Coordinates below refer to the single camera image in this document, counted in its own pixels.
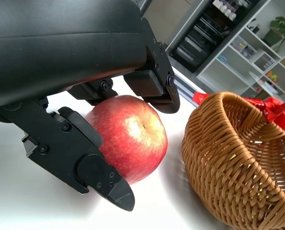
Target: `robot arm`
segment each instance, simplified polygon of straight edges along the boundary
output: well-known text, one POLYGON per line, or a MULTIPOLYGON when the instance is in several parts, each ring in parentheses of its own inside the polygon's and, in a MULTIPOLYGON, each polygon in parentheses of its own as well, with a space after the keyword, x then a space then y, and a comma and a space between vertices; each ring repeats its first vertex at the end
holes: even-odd
POLYGON ((131 211, 133 192, 98 149, 101 136, 70 108, 46 112, 47 96, 61 91, 91 105, 117 95, 111 78, 119 75, 159 111, 178 111, 164 47, 131 1, 0 1, 0 121, 25 132, 27 157, 39 166, 131 211))

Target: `storage box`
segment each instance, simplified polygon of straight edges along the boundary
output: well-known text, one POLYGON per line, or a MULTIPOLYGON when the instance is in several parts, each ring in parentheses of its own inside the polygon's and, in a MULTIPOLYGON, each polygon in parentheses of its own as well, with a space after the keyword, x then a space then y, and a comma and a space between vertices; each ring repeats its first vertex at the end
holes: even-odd
POLYGON ((272 68, 276 61, 269 56, 264 50, 259 49, 256 54, 254 54, 249 61, 256 66, 257 68, 261 69, 263 72, 266 72, 270 68, 272 68))
POLYGON ((233 46, 238 52, 242 52, 247 44, 248 43, 243 38, 237 36, 237 38, 231 43, 231 46, 233 46))

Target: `white bottle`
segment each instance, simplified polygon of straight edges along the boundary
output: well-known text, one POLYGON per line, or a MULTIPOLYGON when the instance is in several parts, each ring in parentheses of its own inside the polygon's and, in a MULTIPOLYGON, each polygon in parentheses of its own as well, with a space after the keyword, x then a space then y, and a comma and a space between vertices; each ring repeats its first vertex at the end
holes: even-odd
POLYGON ((230 9, 227 9, 227 10, 225 11, 225 16, 229 17, 230 14, 231 14, 231 10, 230 10, 230 9))
POLYGON ((222 13, 225 13, 226 10, 227 10, 227 6, 226 6, 226 5, 222 5, 222 6, 220 7, 220 11, 221 11, 222 13))
POLYGON ((229 19, 233 21, 236 17, 237 15, 235 13, 230 13, 229 19))

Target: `potted plant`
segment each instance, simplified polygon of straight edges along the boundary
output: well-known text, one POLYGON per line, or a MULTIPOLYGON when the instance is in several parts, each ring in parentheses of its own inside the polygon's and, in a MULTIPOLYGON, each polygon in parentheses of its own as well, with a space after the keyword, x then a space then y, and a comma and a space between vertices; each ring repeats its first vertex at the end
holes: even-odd
POLYGON ((271 21, 270 28, 263 39, 267 45, 273 46, 281 39, 285 39, 285 17, 276 17, 271 21))

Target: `wall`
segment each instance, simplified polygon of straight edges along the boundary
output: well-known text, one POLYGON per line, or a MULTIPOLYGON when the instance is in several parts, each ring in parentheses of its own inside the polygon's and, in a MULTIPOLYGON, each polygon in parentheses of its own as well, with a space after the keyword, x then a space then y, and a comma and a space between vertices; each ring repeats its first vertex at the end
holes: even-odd
POLYGON ((144 17, 158 41, 167 43, 170 35, 195 0, 153 0, 144 17))

